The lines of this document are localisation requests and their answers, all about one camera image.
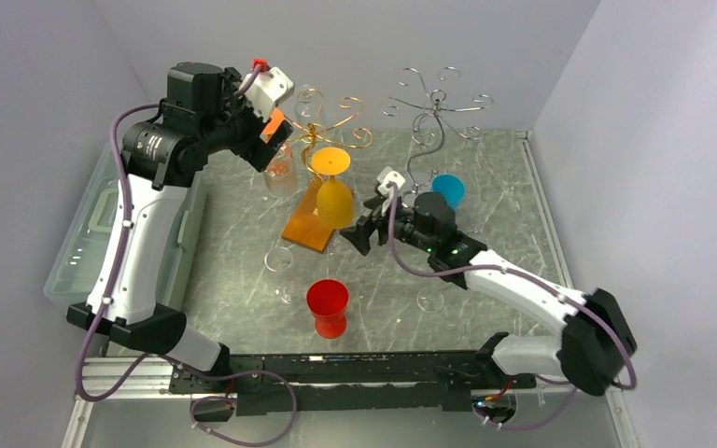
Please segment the yellow plastic wine glass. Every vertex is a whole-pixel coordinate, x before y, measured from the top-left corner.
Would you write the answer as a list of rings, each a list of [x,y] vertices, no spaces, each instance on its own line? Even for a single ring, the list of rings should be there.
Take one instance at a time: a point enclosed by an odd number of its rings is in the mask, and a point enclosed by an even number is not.
[[[349,169],[349,154],[338,147],[323,147],[313,155],[311,164],[325,178],[316,195],[319,219],[331,229],[348,227],[355,213],[353,193],[338,176]]]

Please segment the gold wire rack wooden base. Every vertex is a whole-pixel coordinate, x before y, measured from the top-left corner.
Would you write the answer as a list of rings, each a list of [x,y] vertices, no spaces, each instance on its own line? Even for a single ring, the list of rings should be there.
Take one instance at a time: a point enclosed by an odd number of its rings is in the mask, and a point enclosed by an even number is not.
[[[325,178],[318,175],[312,168],[311,159],[323,147],[338,147],[347,152],[349,148],[365,148],[373,142],[372,132],[361,127],[353,131],[353,136],[358,140],[355,145],[336,142],[329,138],[331,131],[338,129],[363,112],[364,105],[360,99],[356,97],[341,99],[338,106],[342,109],[350,109],[352,114],[332,125],[327,124],[323,119],[323,105],[324,95],[313,87],[308,87],[298,93],[295,105],[296,118],[291,121],[291,124],[301,132],[295,139],[303,145],[302,167],[309,172],[311,178],[299,205],[281,233],[284,240],[318,253],[326,251],[332,235],[338,230],[325,226],[319,219],[316,210],[316,195]]]

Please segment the orange plastic wine glass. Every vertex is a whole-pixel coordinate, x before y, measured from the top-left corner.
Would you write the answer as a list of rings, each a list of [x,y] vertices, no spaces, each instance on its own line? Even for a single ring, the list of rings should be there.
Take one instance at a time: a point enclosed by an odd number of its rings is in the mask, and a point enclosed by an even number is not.
[[[280,108],[275,108],[270,116],[268,123],[261,133],[261,138],[264,141],[269,141],[274,133],[281,127],[286,121],[286,116]]]

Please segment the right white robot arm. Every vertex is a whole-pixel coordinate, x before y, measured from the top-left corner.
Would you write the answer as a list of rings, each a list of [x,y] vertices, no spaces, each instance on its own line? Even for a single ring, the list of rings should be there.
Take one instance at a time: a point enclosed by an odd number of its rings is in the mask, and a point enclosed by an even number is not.
[[[489,387],[530,374],[561,380],[591,396],[639,384],[632,357],[638,349],[617,299],[607,290],[560,286],[514,265],[456,224],[456,212],[439,193],[418,196],[405,208],[393,192],[365,203],[370,212],[340,231],[357,251],[370,238],[388,245],[407,273],[439,278],[512,306],[549,330],[547,336],[499,332],[478,350],[477,374]]]

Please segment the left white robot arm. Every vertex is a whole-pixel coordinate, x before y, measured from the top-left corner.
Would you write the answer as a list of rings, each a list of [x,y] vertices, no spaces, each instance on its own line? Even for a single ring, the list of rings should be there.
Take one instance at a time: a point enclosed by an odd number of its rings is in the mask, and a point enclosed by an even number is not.
[[[255,61],[247,75],[178,63],[166,86],[149,106],[150,119],[111,136],[117,215],[95,285],[66,319],[126,348],[184,363],[203,389],[217,392],[231,379],[230,351],[158,302],[164,253],[194,178],[213,154],[229,150],[257,171],[267,168],[292,132],[287,122],[274,131],[268,123],[295,85],[279,67]]]

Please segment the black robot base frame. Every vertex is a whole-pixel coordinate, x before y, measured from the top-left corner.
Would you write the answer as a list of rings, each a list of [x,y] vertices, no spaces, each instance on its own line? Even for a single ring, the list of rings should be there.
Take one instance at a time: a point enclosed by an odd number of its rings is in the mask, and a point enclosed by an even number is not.
[[[536,386],[531,374],[510,376],[489,351],[233,354],[233,381],[216,388],[236,400],[239,416],[301,412],[437,408],[467,412],[483,396]]]

